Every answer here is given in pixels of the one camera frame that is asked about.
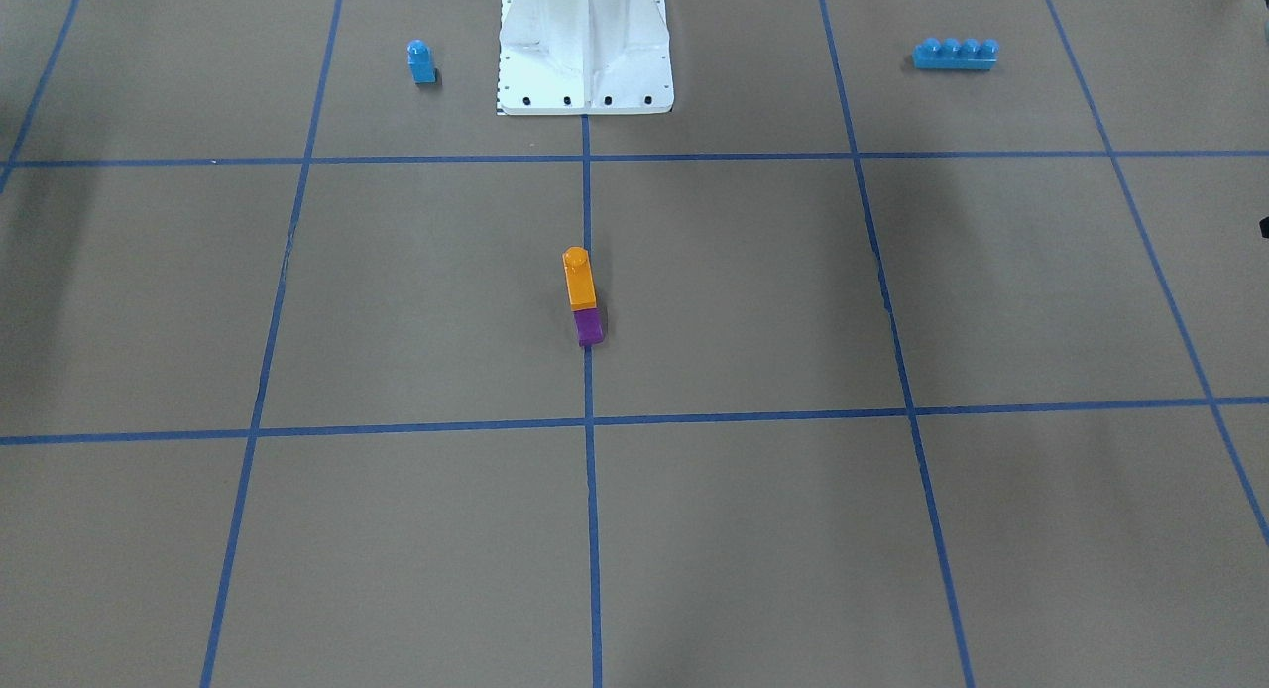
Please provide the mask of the purple trapezoid block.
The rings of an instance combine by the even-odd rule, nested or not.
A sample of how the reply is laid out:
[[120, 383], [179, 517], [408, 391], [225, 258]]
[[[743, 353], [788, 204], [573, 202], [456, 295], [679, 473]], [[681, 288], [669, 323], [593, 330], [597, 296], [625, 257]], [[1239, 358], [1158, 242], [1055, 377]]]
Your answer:
[[579, 347], [595, 347], [607, 340], [600, 308], [576, 308], [572, 316]]

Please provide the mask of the orange trapezoid block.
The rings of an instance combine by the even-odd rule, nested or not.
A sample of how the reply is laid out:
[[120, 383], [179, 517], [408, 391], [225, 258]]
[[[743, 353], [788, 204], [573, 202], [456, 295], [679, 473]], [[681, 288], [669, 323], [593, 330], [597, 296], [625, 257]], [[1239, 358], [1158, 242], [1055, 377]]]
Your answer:
[[562, 254], [562, 267], [571, 311], [596, 308], [598, 296], [589, 251], [581, 246], [566, 249]]

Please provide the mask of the small blue block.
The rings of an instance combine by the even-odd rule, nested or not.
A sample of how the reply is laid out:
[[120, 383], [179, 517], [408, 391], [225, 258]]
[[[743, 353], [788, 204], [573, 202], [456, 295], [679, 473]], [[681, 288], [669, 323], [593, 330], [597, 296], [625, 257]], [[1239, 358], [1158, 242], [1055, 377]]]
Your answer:
[[431, 56], [431, 46], [426, 41], [415, 39], [409, 42], [406, 61], [412, 83], [435, 84], [438, 81], [438, 69]]

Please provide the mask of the long blue block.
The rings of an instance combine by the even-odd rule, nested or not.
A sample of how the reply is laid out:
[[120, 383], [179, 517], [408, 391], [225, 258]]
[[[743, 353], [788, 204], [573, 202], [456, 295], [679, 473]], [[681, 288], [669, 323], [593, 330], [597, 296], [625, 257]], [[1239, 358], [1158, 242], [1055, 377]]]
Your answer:
[[995, 39], [926, 38], [911, 53], [915, 69], [925, 70], [992, 70], [1000, 57]]

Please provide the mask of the white pedestal column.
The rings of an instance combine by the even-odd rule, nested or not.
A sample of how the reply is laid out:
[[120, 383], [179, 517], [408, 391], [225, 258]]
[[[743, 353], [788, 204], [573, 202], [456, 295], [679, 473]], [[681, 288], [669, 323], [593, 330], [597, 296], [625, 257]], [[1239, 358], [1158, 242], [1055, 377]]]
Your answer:
[[500, 116], [673, 110], [666, 0], [500, 0]]

